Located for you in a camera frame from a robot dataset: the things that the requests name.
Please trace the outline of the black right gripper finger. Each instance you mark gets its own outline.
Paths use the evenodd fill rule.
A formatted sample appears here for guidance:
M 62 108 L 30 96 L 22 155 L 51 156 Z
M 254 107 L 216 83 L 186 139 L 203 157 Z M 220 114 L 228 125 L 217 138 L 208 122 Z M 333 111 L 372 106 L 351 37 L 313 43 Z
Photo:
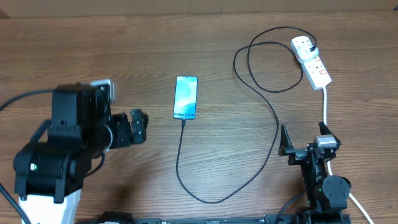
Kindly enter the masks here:
M 341 146 L 341 141 L 328 129 L 327 125 L 323 121 L 319 122 L 318 125 L 321 135 L 332 135 L 336 141 L 336 145 Z
M 292 141 L 290 140 L 289 134 L 285 125 L 281 126 L 281 137 L 280 137 L 280 145 L 279 145 L 279 156 L 288 156 L 293 153 L 294 147 Z

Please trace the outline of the dark blue Samsung smartphone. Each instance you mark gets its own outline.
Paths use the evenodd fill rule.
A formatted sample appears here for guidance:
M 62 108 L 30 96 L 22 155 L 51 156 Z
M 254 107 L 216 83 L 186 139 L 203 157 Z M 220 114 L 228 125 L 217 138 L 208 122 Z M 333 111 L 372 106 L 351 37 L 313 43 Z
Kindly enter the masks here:
M 175 84 L 174 119 L 193 120 L 196 117 L 198 78 L 178 76 Z

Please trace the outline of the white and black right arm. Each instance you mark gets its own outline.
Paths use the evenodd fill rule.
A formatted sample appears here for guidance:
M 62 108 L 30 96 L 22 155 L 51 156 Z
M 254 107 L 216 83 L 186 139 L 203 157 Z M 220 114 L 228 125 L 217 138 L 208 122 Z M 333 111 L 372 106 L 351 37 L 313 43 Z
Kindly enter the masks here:
M 341 141 L 320 122 L 320 135 L 306 148 L 294 148 L 287 129 L 281 126 L 281 139 L 278 155 L 288 156 L 288 165 L 299 165 L 305 190 L 279 211 L 276 223 L 312 223 L 312 224 L 345 224 L 350 223 L 349 215 L 343 214 L 347 209 L 351 182 L 338 175 L 330 175 L 325 163 L 336 157 Z M 283 211 L 302 195 L 307 196 L 308 207 L 300 208 L 290 218 L 283 218 Z

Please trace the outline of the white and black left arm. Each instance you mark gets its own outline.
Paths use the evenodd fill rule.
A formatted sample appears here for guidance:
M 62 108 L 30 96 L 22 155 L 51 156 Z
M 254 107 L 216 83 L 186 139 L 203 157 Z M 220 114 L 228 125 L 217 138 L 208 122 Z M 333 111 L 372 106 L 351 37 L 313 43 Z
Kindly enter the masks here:
M 52 117 L 14 158 L 19 199 L 1 189 L 22 223 L 73 223 L 84 179 L 96 172 L 93 159 L 146 140 L 148 115 L 140 109 L 112 114 L 111 80 L 59 85 L 49 93 Z

